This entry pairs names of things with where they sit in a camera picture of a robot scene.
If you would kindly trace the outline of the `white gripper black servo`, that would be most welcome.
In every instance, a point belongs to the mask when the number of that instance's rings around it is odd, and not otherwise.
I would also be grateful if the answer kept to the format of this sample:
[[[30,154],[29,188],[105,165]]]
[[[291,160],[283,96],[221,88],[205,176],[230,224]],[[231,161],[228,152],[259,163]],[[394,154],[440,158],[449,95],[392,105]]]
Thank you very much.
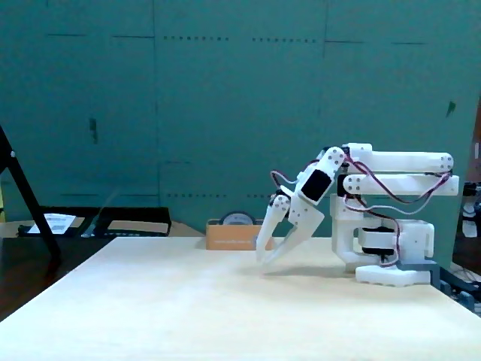
[[[256,238],[256,260],[258,262],[271,264],[312,237],[325,218],[325,215],[316,207],[334,183],[338,169],[338,160],[320,160],[303,173],[291,196],[291,201],[286,194],[273,195]],[[293,227],[266,256],[266,246],[278,223],[288,212],[289,222]]]

